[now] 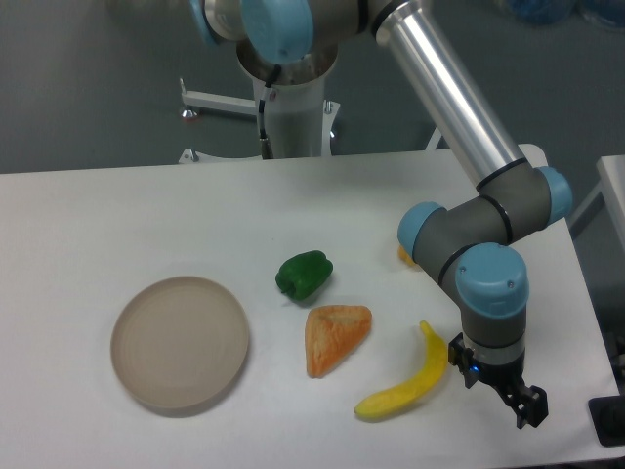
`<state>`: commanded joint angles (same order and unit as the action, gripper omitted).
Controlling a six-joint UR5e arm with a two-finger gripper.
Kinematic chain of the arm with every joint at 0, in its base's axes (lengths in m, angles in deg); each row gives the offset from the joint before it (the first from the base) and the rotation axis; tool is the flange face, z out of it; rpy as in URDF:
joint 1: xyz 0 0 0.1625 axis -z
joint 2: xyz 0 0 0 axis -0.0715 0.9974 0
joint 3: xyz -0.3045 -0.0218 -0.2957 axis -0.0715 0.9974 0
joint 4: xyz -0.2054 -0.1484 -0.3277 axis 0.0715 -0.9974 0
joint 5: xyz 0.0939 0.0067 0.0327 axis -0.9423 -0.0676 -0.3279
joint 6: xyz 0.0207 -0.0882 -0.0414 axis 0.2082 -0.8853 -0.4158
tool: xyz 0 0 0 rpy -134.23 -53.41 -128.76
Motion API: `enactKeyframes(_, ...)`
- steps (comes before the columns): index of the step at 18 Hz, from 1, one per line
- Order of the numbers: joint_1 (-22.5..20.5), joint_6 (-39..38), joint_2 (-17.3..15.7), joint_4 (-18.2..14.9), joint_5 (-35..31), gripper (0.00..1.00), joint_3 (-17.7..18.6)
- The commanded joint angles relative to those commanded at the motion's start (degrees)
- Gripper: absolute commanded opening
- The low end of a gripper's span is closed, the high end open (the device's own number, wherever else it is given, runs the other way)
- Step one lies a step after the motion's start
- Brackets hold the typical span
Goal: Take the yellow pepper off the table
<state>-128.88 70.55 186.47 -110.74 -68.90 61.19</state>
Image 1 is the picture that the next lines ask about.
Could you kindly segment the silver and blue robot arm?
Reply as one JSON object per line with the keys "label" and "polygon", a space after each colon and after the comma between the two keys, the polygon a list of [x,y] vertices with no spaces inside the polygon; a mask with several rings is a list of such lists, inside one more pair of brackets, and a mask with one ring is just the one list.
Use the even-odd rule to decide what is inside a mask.
{"label": "silver and blue robot arm", "polygon": [[362,32],[391,51],[477,196],[453,209],[432,202],[401,219],[399,244],[459,307],[462,330],[442,347],[467,386],[493,388],[519,426],[548,414],[546,392],[522,378],[526,265],[514,243],[564,218],[565,177],[533,167],[446,43],[426,1],[193,1],[202,39],[236,44],[254,80],[251,112],[264,159],[322,156],[323,81],[338,46]]}

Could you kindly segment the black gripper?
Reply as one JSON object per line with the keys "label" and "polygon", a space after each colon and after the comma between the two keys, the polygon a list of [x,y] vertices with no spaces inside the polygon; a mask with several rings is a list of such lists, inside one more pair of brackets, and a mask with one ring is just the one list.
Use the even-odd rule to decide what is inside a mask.
{"label": "black gripper", "polygon": [[470,389],[478,381],[497,391],[516,416],[516,426],[537,428],[549,415],[545,390],[526,386],[522,378],[525,335],[505,347],[488,347],[458,334],[448,344],[448,361],[456,366]]}

